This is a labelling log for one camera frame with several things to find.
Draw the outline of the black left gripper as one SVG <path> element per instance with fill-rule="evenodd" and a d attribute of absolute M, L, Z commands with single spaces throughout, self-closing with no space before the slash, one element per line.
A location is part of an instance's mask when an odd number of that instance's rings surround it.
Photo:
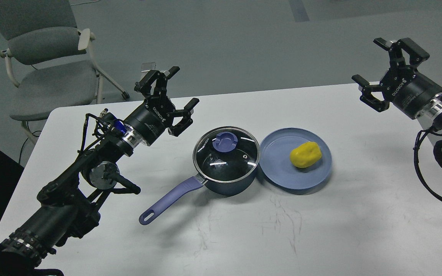
<path fill-rule="evenodd" d="M 167 81 L 179 70 L 178 66 L 164 72 L 149 70 L 135 83 L 134 91 L 142 94 L 145 100 L 124 119 L 124 123 L 141 136 L 146 146 L 151 146 L 167 128 L 170 135 L 178 137 L 193 124 L 193 108 L 200 100 L 192 98 L 183 109 L 176 110 L 167 97 Z M 173 119 L 179 117 L 181 120 L 173 125 Z"/>

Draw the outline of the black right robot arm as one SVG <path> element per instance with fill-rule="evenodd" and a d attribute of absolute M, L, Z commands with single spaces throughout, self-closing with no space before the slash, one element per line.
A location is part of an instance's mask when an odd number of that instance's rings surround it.
<path fill-rule="evenodd" d="M 358 74 L 351 77 L 360 86 L 360 100 L 377 112 L 393 103 L 410 119 L 429 117 L 432 129 L 442 130 L 442 86 L 417 70 L 430 57 L 428 52 L 408 37 L 395 42 L 378 37 L 373 42 L 388 53 L 390 67 L 379 84 Z M 442 140 L 434 145 L 433 154 L 442 168 Z"/>

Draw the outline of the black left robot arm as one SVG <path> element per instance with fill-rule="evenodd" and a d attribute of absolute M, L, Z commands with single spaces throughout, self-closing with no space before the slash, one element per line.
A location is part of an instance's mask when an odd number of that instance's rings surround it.
<path fill-rule="evenodd" d="M 69 237 L 82 238 L 98 226 L 99 209 L 110 194 L 139 194 L 139 186 L 121 175 L 117 161 L 144 144 L 151 146 L 164 131 L 179 136 L 192 123 L 191 99 L 177 109 L 167 96 L 167 82 L 179 71 L 148 70 L 134 90 L 144 101 L 127 118 L 107 109 L 86 114 L 76 160 L 37 195 L 41 207 L 0 243 L 0 276 L 61 276 L 59 269 L 39 269 Z"/>

